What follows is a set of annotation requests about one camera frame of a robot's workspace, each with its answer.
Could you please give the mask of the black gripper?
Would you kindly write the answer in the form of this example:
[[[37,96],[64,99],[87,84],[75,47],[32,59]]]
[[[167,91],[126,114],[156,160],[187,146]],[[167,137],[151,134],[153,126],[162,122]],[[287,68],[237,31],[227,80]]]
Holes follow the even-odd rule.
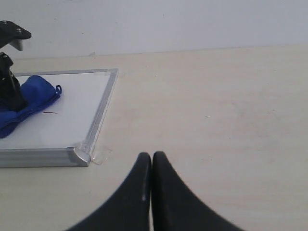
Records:
[[[13,61],[0,53],[0,102],[9,110],[19,112],[27,107],[27,102],[22,96],[20,83],[11,71]]]

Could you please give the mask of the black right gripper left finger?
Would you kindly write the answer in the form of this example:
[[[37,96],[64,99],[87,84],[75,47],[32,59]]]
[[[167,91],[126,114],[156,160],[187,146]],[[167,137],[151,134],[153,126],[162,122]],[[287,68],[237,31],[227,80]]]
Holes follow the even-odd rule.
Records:
[[[140,153],[130,173],[96,211],[70,231],[148,231],[152,162]]]

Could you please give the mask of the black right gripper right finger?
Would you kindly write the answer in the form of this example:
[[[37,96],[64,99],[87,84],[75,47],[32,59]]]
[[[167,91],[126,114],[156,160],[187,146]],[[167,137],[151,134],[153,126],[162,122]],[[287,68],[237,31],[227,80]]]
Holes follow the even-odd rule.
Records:
[[[204,204],[179,177],[166,154],[152,164],[152,215],[155,231],[241,231]]]

